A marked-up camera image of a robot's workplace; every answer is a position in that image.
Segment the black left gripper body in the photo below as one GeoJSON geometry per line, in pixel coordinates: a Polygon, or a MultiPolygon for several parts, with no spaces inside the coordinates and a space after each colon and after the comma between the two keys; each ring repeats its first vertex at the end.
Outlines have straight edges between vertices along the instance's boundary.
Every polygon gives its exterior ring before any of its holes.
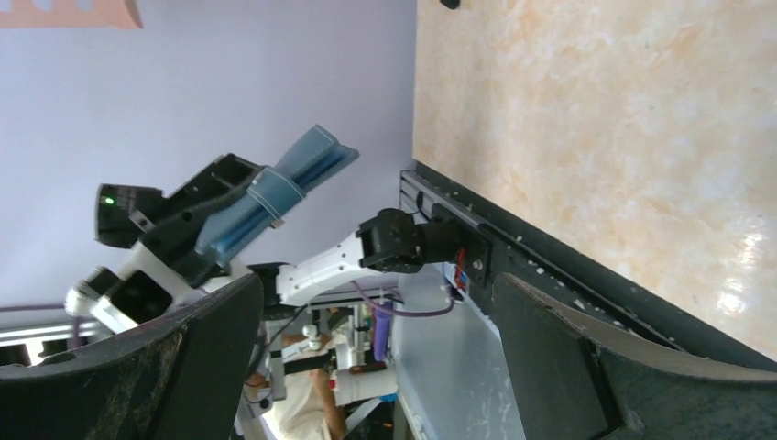
{"type": "Polygon", "coordinates": [[[93,318],[117,334],[153,320],[248,274],[238,259],[221,267],[195,250],[206,220],[245,195],[261,166],[227,154],[176,192],[103,183],[95,205],[95,238],[126,250],[115,270],[99,267],[67,293],[65,311],[93,318]]]}

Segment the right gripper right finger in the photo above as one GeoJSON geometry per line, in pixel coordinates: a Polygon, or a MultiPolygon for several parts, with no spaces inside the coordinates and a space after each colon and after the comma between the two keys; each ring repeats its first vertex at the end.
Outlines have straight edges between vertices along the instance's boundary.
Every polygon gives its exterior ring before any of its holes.
{"type": "Polygon", "coordinates": [[[498,327],[529,439],[773,439],[776,376],[636,337],[508,273],[498,327]]]}

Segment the blue leather card holder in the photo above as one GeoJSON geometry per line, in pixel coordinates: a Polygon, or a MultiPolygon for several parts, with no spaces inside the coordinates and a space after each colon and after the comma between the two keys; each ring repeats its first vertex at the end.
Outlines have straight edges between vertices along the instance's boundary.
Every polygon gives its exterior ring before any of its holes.
{"type": "Polygon", "coordinates": [[[261,170],[236,202],[210,215],[194,250],[224,268],[308,193],[359,158],[319,125],[304,133],[274,166],[261,170]]]}

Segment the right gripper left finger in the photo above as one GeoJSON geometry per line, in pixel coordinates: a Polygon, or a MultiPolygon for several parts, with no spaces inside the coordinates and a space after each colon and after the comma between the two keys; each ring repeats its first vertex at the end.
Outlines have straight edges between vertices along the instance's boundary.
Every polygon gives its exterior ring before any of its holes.
{"type": "Polygon", "coordinates": [[[124,333],[1,369],[4,439],[226,439],[263,311],[247,275],[124,333]]]}

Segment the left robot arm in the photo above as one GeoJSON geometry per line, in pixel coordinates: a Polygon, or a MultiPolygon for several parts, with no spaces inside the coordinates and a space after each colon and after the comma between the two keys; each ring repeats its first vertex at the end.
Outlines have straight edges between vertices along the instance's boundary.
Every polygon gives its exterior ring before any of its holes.
{"type": "Polygon", "coordinates": [[[293,156],[263,166],[228,154],[175,192],[104,184],[95,206],[97,239],[126,251],[118,269],[97,268],[73,286],[64,307],[113,333],[134,329],[246,276],[259,279],[272,304],[302,307],[351,281],[411,274],[462,258],[476,235],[450,217],[419,223],[411,213],[381,210],[322,253],[295,264],[249,266],[239,253],[311,189],[355,158],[337,148],[315,161],[293,156]]]}

